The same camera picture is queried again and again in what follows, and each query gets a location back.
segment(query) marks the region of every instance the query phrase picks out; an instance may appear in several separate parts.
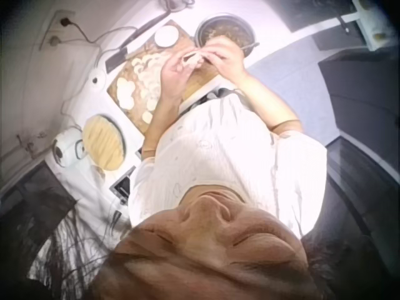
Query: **knife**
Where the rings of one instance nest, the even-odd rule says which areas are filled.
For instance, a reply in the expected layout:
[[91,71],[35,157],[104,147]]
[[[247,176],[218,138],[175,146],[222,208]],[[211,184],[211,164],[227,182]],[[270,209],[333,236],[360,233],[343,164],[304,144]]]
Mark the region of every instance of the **knife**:
[[140,27],[138,30],[136,30],[134,33],[132,33],[121,45],[120,45],[120,50],[111,56],[109,59],[106,61],[106,71],[107,74],[109,74],[111,71],[113,71],[116,67],[118,67],[120,64],[125,63],[126,61],[126,55],[128,53],[128,50],[126,49],[126,46],[134,41],[137,37],[145,33],[147,30],[152,28],[154,25],[156,25],[158,22],[161,20],[165,19],[171,14],[170,11],[165,12],[164,14],[155,17],[154,19],[148,21],[145,25]]

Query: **nose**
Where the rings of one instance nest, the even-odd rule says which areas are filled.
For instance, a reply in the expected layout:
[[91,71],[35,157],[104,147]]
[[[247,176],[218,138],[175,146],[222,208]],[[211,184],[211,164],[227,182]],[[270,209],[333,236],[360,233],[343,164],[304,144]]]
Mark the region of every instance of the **nose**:
[[229,209],[212,195],[202,195],[193,201],[185,211],[185,219],[197,225],[218,225],[231,220]]
[[208,257],[215,264],[223,261],[221,229],[231,220],[229,209],[212,196],[202,195],[186,208],[184,215],[180,246],[185,255],[194,259]]

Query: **power cord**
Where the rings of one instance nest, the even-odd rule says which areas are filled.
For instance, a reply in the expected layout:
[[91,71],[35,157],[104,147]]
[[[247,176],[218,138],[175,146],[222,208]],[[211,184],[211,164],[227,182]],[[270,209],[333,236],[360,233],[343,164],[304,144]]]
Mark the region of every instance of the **power cord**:
[[68,19],[67,17],[62,18],[60,20],[60,23],[63,27],[67,27],[68,25],[72,25],[75,28],[77,28],[77,30],[79,30],[79,32],[82,34],[82,36],[84,37],[84,39],[70,39],[67,41],[61,41],[62,43],[66,43],[66,42],[72,42],[72,41],[86,41],[89,44],[96,44],[101,38],[103,38],[104,36],[110,34],[110,33],[115,33],[116,31],[120,31],[120,30],[126,30],[126,29],[133,29],[133,30],[138,30],[137,27],[135,26],[123,26],[123,27],[118,27],[118,28],[114,28],[112,30],[106,31],[105,33],[101,34],[100,36],[98,36],[96,39],[94,39],[93,41],[91,41],[88,36],[85,34],[85,32],[82,30],[82,28],[76,24],[75,22],[72,22],[70,19]]
[[115,33],[116,31],[120,31],[120,30],[127,30],[127,29],[138,30],[138,28],[137,28],[137,27],[134,27],[134,26],[124,26],[124,27],[114,28],[114,29],[112,29],[112,30],[110,30],[110,31],[106,31],[105,33],[101,34],[100,36],[98,36],[96,39],[94,39],[94,40],[92,41],[92,40],[90,40],[90,39],[88,38],[88,36],[85,34],[85,32],[82,30],[82,28],[81,28],[78,24],[76,24],[75,22],[72,22],[72,21],[71,21],[70,19],[68,19],[67,17],[62,18],[62,19],[60,20],[60,23],[61,23],[61,25],[62,25],[63,27],[66,27],[66,26],[68,26],[68,25],[72,25],[72,26],[76,27],[77,30],[79,30],[79,32],[82,34],[82,36],[84,37],[84,39],[70,39],[70,40],[67,40],[67,41],[61,41],[60,39],[58,39],[58,37],[53,37],[53,38],[57,38],[57,41],[55,41],[54,43],[55,43],[55,44],[66,44],[66,43],[70,43],[70,42],[74,42],[74,41],[85,41],[85,42],[87,42],[87,43],[89,43],[89,44],[96,45],[96,46],[99,48],[99,54],[97,55],[96,60],[95,60],[95,62],[94,62],[95,68],[99,66],[100,59],[102,58],[103,55],[105,55],[106,53],[111,52],[111,51],[120,50],[120,47],[114,48],[114,49],[102,50],[102,49],[101,49],[101,46],[97,43],[101,38],[103,38],[103,37],[106,36],[107,34]]

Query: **round bamboo steamer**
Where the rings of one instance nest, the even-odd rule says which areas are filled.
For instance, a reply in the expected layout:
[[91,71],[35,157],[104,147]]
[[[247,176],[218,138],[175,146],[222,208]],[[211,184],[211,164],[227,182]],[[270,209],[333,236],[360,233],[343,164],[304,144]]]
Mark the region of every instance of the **round bamboo steamer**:
[[124,141],[118,128],[97,115],[86,121],[82,132],[85,150],[94,163],[106,171],[118,169],[124,161]]

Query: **white shirt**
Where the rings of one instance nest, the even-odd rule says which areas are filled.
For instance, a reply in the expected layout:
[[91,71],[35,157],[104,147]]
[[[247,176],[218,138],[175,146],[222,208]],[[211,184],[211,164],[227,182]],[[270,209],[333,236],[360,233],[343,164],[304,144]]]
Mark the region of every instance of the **white shirt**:
[[189,111],[162,136],[156,157],[131,176],[133,226],[176,208],[197,185],[226,186],[276,216],[297,237],[313,227],[323,202],[326,149],[296,131],[280,136],[236,94]]

